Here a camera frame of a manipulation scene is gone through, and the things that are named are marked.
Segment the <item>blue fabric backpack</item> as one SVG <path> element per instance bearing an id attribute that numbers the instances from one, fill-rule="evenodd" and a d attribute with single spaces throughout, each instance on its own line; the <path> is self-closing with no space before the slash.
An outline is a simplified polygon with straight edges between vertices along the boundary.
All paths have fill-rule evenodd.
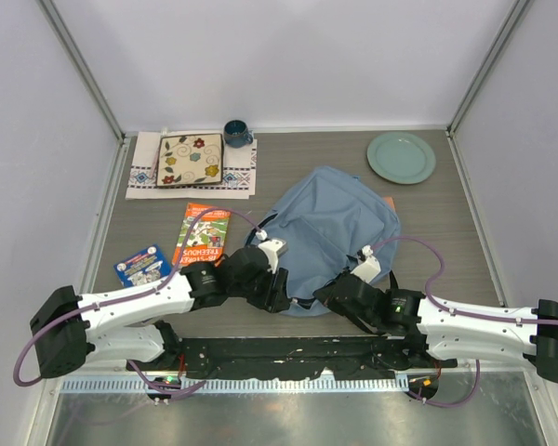
<path id="1" fill-rule="evenodd" d="M 394 208 L 359 178 L 334 167 L 315 168 L 288 190 L 260 221 L 269 237 L 286 242 L 280 266 L 288 271 L 292 300 L 281 314 L 315 317 L 328 312 L 312 293 L 344 269 L 354 269 L 357 253 L 401 234 Z"/>

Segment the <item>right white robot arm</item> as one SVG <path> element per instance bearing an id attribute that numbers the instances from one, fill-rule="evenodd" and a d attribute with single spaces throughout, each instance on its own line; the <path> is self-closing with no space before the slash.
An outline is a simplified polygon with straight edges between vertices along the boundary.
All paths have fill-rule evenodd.
<path id="1" fill-rule="evenodd" d="M 363 331 L 405 339 L 401 353 L 414 367 L 471 359 L 528 362 L 558 384 L 558 303 L 494 308 L 429 297 L 400 288 L 381 291 L 349 271 L 316 290 L 314 298 Z"/>

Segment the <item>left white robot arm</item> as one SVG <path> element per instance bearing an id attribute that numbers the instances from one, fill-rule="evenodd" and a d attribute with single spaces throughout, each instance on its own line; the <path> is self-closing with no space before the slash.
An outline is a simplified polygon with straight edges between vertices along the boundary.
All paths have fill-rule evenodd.
<path id="1" fill-rule="evenodd" d="M 219 307 L 230 298 L 269 313 L 288 309 L 287 271 L 279 265 L 285 250 L 283 241 L 270 239 L 144 285 L 84 295 L 72 286 L 57 289 L 30 321 L 41 378 L 61 377 L 92 361 L 172 369 L 179 359 L 177 339 L 168 329 L 138 327 L 150 319 Z"/>

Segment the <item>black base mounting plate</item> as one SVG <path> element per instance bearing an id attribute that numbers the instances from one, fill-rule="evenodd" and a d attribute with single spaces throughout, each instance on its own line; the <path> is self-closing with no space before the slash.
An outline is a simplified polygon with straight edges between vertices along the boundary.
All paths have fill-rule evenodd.
<path id="1" fill-rule="evenodd" d="M 184 338 L 161 359 L 135 363 L 144 373 L 183 371 L 191 379 L 279 381 L 314 380 L 324 370 L 338 380 L 355 380 L 458 366 L 432 358 L 421 339 L 376 335 Z"/>

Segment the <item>orange treehouse book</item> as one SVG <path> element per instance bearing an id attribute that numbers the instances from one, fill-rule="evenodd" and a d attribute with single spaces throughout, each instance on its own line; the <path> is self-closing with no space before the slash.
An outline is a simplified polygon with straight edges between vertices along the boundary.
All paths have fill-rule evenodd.
<path id="1" fill-rule="evenodd" d="M 208 208 L 209 206 L 204 204 L 187 203 L 177 247 L 172 257 L 173 265 L 179 263 L 181 267 L 184 267 L 194 262 L 216 262 L 222 256 L 231 217 L 230 212 L 207 213 L 198 220 L 191 233 L 188 233 L 194 219 Z"/>

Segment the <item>blue cartoon book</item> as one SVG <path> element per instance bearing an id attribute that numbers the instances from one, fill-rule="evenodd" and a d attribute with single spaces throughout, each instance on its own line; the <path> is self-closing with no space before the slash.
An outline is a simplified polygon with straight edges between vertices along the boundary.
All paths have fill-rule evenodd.
<path id="1" fill-rule="evenodd" d="M 124 287 L 133 287 L 157 281 L 172 270 L 157 244 L 151 244 L 113 266 Z"/>

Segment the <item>white patterned cloth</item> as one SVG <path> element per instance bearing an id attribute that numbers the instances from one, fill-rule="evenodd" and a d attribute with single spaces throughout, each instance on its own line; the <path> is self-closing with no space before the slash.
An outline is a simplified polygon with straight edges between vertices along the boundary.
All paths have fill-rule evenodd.
<path id="1" fill-rule="evenodd" d="M 235 199 L 247 200 L 256 192 L 258 141 L 242 148 L 224 150 L 222 181 L 217 185 L 156 188 L 155 162 L 161 133 L 139 132 L 126 186 L 127 200 Z"/>

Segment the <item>teal round plate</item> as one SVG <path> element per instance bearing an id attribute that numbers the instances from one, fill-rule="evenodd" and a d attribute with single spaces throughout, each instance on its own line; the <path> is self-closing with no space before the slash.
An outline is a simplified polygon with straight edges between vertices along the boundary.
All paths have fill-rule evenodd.
<path id="1" fill-rule="evenodd" d="M 436 167 L 433 148 L 408 132 L 392 131 L 374 138 L 367 147 L 366 159 L 379 177 L 400 185 L 419 184 Z"/>

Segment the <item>floral square tile plate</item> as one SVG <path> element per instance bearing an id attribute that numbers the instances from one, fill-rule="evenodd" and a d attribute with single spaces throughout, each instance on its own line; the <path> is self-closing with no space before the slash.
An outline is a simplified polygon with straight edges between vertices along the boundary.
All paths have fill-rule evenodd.
<path id="1" fill-rule="evenodd" d="M 221 134 L 167 136 L 160 139 L 155 186 L 161 189 L 218 185 L 222 181 Z"/>

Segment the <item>dark blue ceramic mug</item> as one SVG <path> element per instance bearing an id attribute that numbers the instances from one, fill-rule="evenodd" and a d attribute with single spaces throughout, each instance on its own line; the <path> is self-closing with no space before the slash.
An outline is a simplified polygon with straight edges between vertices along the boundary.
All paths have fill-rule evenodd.
<path id="1" fill-rule="evenodd" d="M 231 120 L 223 128 L 224 142 L 231 148 L 243 148 L 253 142 L 247 124 L 241 120 Z"/>

